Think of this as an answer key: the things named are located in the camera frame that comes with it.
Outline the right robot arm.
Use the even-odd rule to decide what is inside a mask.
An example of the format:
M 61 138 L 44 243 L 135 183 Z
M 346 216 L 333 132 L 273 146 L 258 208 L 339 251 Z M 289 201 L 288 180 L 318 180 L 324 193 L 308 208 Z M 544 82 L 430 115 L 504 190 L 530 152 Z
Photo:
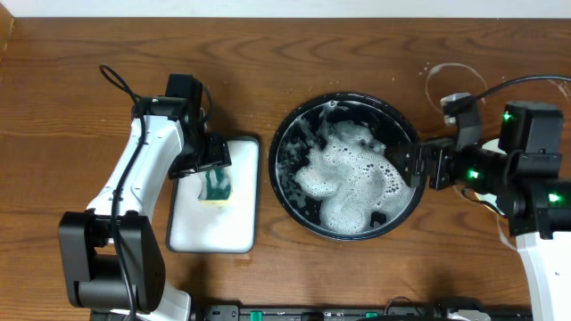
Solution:
M 406 185 L 428 180 L 442 190 L 463 185 L 492 194 L 490 207 L 503 215 L 524 264 L 536 320 L 570 318 L 570 182 L 560 177 L 563 114 L 557 106 L 509 102 L 498 147 L 479 145 L 482 121 L 476 99 L 443 106 L 457 135 L 385 150 Z

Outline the light green plate front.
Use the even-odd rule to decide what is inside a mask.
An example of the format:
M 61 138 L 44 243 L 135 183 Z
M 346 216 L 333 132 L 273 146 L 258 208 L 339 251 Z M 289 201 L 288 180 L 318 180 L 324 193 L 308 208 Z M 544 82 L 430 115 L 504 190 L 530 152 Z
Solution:
M 504 152 L 502 149 L 499 148 L 499 139 L 498 138 L 495 138 L 491 141 L 484 143 L 482 145 L 482 148 L 487 150 L 487 151 L 497 152 L 497 153 L 502 154 L 502 155 L 507 154 L 506 152 Z M 501 216 L 503 216 L 503 217 L 505 216 L 505 214 L 497 206 L 497 203 L 496 203 L 497 196 L 495 194 L 492 194 L 492 193 L 475 193 L 475 196 L 481 202 L 488 202 L 487 207 L 489 209 L 495 209 L 497 212 L 500 213 Z

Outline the green yellow sponge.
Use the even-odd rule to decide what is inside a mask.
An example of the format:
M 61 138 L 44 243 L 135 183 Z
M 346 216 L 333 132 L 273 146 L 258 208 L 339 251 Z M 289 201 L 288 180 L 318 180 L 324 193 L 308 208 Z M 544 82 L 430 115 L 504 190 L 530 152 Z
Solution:
M 225 169 L 211 169 L 201 172 L 202 182 L 198 199 L 205 202 L 226 201 L 232 191 L 229 175 Z

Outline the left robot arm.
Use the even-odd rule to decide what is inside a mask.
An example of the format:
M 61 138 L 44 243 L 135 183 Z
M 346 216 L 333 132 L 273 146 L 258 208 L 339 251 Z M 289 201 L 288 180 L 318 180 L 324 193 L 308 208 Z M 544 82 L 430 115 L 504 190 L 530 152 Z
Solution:
M 166 178 L 230 165 L 228 145 L 205 129 L 207 92 L 194 76 L 172 73 L 163 95 L 142 96 L 109 66 L 100 71 L 132 99 L 131 131 L 101 192 L 59 223 L 68 300 L 99 317 L 187 320 L 191 297 L 166 280 L 153 211 Z

